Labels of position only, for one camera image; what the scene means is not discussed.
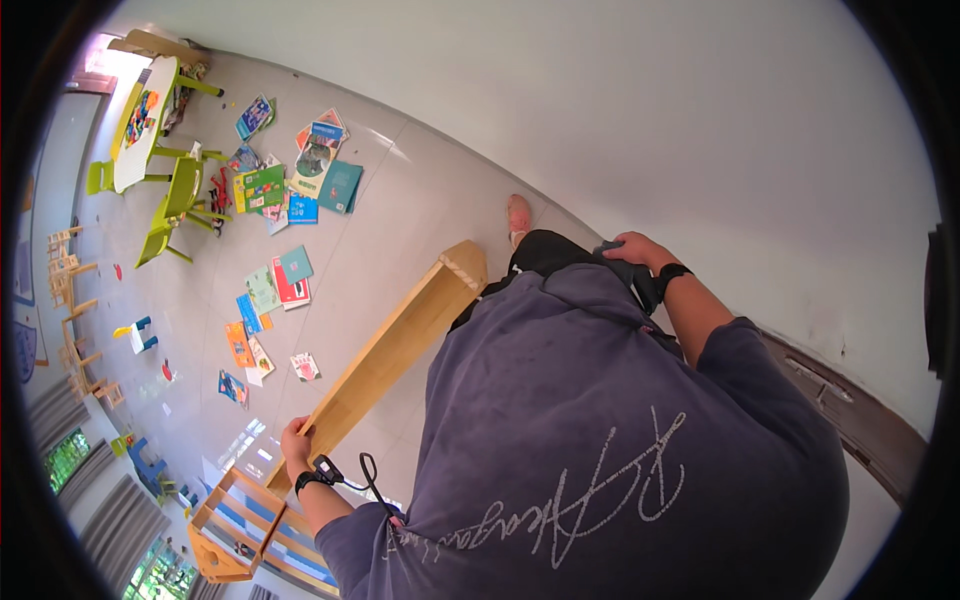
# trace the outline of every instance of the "purple t-shirt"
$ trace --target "purple t-shirt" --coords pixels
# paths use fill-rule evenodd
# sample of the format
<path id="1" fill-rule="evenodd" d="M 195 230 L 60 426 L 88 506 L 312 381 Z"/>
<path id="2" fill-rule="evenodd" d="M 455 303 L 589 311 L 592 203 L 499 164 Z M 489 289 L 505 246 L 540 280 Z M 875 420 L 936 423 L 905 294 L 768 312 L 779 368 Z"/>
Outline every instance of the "purple t-shirt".
<path id="1" fill-rule="evenodd" d="M 482 299 L 430 367 L 406 526 L 372 503 L 317 535 L 343 597 L 809 597 L 847 519 L 836 432 L 750 321 L 696 370 L 649 328 L 597 265 Z"/>

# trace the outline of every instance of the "hand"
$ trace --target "hand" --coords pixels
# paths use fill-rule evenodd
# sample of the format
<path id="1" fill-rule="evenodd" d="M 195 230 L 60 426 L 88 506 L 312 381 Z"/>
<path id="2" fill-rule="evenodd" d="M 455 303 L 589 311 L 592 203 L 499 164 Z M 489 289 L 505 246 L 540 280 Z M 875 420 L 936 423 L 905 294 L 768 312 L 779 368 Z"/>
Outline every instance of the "hand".
<path id="1" fill-rule="evenodd" d="M 646 265 L 653 271 L 654 277 L 660 275 L 663 265 L 680 262 L 668 249 L 636 231 L 621 233 L 613 241 L 623 242 L 623 246 L 605 250 L 605 258 L 621 258 L 634 265 Z"/>
<path id="2" fill-rule="evenodd" d="M 287 462 L 287 475 L 291 482 L 296 482 L 297 477 L 305 470 L 310 468 L 310 450 L 312 448 L 313 434 L 316 426 L 310 429 L 304 435 L 297 435 L 303 424 L 310 419 L 309 415 L 297 417 L 283 429 L 283 435 L 280 436 L 280 451 L 283 452 L 283 458 Z"/>

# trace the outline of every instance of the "pink shoe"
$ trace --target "pink shoe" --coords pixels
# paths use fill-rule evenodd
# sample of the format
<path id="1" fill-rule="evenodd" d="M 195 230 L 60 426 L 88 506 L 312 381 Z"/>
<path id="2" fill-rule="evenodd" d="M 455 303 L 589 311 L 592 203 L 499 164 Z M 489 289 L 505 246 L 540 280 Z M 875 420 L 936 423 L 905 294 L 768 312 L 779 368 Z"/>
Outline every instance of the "pink shoe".
<path id="1" fill-rule="evenodd" d="M 516 250 L 523 236 L 530 232 L 530 204 L 519 194 L 507 200 L 507 220 L 510 222 L 510 245 Z"/>

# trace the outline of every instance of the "shirt sleeve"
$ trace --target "shirt sleeve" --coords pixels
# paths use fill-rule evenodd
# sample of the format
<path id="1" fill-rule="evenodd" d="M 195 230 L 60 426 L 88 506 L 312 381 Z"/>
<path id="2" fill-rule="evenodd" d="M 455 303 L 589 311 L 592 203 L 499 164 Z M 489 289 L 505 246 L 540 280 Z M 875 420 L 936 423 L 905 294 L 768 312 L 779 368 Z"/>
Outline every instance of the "shirt sleeve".
<path id="1" fill-rule="evenodd" d="M 749 319 L 739 317 L 714 329 L 697 360 L 697 371 L 803 455 L 827 440 L 839 449 L 836 431 L 786 378 Z"/>
<path id="2" fill-rule="evenodd" d="M 341 598 L 367 597 L 374 541 L 386 520 L 383 508 L 369 502 L 333 519 L 314 538 L 313 544 L 330 568 Z"/>

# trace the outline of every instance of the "orange book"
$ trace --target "orange book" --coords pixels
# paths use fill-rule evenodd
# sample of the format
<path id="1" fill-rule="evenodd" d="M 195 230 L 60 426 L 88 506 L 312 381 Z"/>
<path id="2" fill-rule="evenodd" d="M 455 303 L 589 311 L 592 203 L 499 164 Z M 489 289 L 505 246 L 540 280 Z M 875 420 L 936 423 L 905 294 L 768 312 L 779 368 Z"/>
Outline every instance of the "orange book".
<path id="1" fill-rule="evenodd" d="M 247 344 L 247 332 L 243 328 L 243 322 L 228 323 L 224 325 L 224 331 L 227 333 L 227 342 L 230 344 L 233 361 L 237 367 L 255 367 L 256 363 L 253 361 L 250 345 Z"/>

